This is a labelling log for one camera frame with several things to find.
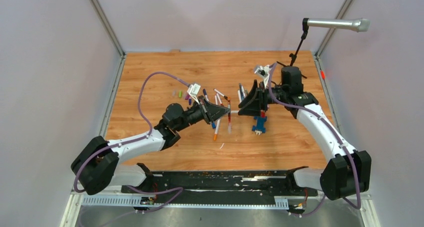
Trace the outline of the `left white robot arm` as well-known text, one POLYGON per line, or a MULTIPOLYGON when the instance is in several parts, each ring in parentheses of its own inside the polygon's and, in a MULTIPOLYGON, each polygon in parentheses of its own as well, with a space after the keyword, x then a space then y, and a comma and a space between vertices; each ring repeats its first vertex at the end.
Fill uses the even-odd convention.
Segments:
POLYGON ((151 152, 172 147, 181 138, 179 132, 198 122, 211 124, 231 112, 228 107, 207 101, 201 96, 198 103, 184 109, 171 103, 161 120, 149 131, 121 139, 105 140, 101 135, 92 138, 72 162, 75 174, 74 190, 95 195, 109 186, 132 186, 140 193, 149 193, 153 180, 143 164, 123 165, 124 162, 151 152))

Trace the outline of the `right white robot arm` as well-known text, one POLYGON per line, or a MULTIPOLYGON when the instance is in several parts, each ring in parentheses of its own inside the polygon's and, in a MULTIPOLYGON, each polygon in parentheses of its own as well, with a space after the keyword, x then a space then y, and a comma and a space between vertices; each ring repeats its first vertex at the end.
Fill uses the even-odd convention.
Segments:
POLYGON ((240 116, 260 117, 269 105, 285 107, 311 134, 320 147, 327 164, 324 169, 307 166, 288 171, 286 191, 298 196, 305 188, 322 191, 330 200, 367 192, 370 188, 372 158, 365 151, 358 151, 332 125, 315 96, 304 91, 302 73, 296 66, 281 68, 281 83, 272 84, 277 64, 254 68, 261 77, 238 105, 240 116))

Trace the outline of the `clear cap grey pen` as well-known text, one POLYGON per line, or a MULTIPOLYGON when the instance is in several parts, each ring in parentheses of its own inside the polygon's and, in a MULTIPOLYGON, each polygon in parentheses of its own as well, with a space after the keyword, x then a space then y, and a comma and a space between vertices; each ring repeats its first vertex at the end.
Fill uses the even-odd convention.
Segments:
POLYGON ((240 99, 244 100, 245 98, 245 90, 244 87, 241 83, 239 83, 239 92, 240 92, 240 99))

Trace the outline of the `orange red cap marker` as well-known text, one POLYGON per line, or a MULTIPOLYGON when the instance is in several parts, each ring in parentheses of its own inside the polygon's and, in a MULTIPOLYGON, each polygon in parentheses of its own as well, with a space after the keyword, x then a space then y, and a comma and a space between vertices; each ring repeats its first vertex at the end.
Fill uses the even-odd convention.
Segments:
MULTIPOLYGON (((231 110, 231 99, 229 97, 226 98, 227 101, 227 107, 231 110)), ((231 122, 231 112, 228 113, 228 127, 227 131, 229 134, 232 133, 232 122, 231 122)))

